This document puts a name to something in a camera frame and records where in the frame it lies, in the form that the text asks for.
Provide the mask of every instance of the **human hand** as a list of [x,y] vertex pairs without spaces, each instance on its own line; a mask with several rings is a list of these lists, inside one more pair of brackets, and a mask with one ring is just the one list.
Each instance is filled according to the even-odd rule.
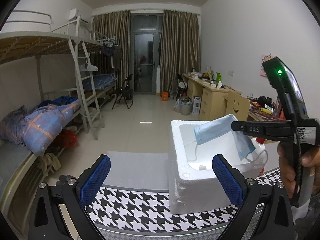
[[[288,160],[284,157],[284,149],[281,144],[277,148],[279,154],[279,167],[280,176],[285,189],[287,190],[288,197],[292,198],[294,188],[296,186],[296,173],[292,166],[289,165]],[[316,167],[315,181],[313,184],[313,192],[320,189],[320,147],[314,146],[302,156],[302,166]]]

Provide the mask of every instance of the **tiled floor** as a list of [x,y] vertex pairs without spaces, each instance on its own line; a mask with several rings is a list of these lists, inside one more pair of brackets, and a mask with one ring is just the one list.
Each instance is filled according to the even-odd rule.
[[[55,185],[60,175],[78,177],[101,154],[107,154],[108,151],[167,153],[170,122],[198,119],[198,116],[192,114],[184,116],[174,112],[175,101],[161,101],[160,96],[134,95],[133,101],[130,109],[127,109],[123,99],[113,110],[113,102],[107,103],[101,111],[105,128],[97,128],[98,140],[95,141],[90,132],[86,134],[81,131],[78,134],[79,146],[61,154],[59,160],[62,167],[54,175],[49,175],[47,183]],[[78,234],[65,206],[61,205],[61,211],[73,239],[77,239]]]

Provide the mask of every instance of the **red bottle cap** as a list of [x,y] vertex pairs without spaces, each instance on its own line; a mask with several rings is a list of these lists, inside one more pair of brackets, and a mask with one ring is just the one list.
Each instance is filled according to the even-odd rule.
[[256,138],[256,142],[260,144],[264,144],[265,140],[266,139],[263,139],[263,138]]

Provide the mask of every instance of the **brown curtain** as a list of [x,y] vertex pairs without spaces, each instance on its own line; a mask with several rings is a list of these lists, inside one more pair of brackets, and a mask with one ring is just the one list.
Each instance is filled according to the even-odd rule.
[[[92,21],[92,35],[97,31],[110,38],[115,36],[116,42],[121,46],[122,60],[121,67],[118,71],[118,88],[129,74],[130,19],[130,11],[119,11],[96,15]],[[110,73],[111,57],[106,57],[102,52],[98,52],[94,54],[92,61],[94,65],[98,67],[99,74]]]
[[198,17],[193,13],[165,10],[161,37],[161,91],[169,91],[172,80],[200,69]]

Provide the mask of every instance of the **metal screw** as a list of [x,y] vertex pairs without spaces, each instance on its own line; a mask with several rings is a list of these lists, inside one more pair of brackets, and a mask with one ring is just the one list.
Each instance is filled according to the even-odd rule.
[[247,183],[248,183],[249,185],[253,185],[253,184],[255,184],[256,182],[255,182],[254,179],[248,178],[248,179],[247,179]]
[[284,185],[283,185],[283,183],[282,183],[281,181],[277,182],[277,186],[278,186],[279,188],[283,188],[283,187],[284,187]]
[[40,183],[39,188],[44,188],[44,187],[45,187],[45,183],[44,182]]
[[76,179],[69,179],[68,180],[68,184],[69,185],[73,185],[73,184],[75,184],[76,183]]

